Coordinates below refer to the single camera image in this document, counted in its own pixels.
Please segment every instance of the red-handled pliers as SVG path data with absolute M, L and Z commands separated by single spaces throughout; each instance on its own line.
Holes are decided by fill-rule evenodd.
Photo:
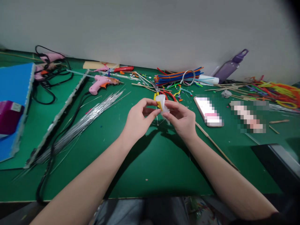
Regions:
M 152 81 L 150 81 L 150 83 L 152 84 L 152 86 L 154 87 L 154 89 L 155 89 L 155 91 L 156 91 L 156 94 L 154 95 L 154 100 L 155 100 L 156 96 L 159 95 L 159 94 L 164 94 L 164 95 L 166 96 L 166 100 L 169 100 L 169 99 L 168 99 L 168 96 L 167 96 L 167 94 L 168 94 L 168 95 L 173 99 L 174 102 L 177 102 L 176 98 L 174 97 L 174 95 L 172 95 L 171 92 L 168 92 L 168 91 L 165 91 L 165 90 L 161 91 L 161 90 L 156 86 L 155 83 L 153 83 Z

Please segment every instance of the hot glue gun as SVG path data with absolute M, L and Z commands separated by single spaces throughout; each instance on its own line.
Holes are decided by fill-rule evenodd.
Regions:
M 115 78 L 111 78 L 111 77 L 102 77 L 99 75 L 95 76 L 95 83 L 90 87 L 89 92 L 92 95 L 97 95 L 98 94 L 98 90 L 103 87 L 106 88 L 106 85 L 108 84 L 121 84 L 123 82 L 115 79 Z

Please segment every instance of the purple water bottle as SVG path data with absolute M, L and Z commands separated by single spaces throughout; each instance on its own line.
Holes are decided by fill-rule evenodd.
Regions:
M 232 60 L 224 63 L 224 65 L 214 75 L 214 77 L 219 78 L 219 84 L 223 83 L 234 71 L 236 71 L 240 65 L 240 62 L 243 61 L 248 52 L 248 49 L 244 49 L 235 57 L 233 57 Z

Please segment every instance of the white wall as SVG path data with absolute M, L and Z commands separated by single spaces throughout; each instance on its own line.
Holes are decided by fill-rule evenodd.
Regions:
M 230 77 L 300 80 L 299 36 L 278 0 L 0 0 L 0 44 L 37 44 L 72 57 L 211 75 L 236 53 Z

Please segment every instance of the person's left hand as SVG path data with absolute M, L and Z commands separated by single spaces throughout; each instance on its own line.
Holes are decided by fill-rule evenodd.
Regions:
M 122 134 L 133 140 L 134 143 L 145 135 L 152 121 L 161 112 L 160 109 L 147 108 L 147 106 L 157 106 L 157 102 L 143 98 L 128 113 Z

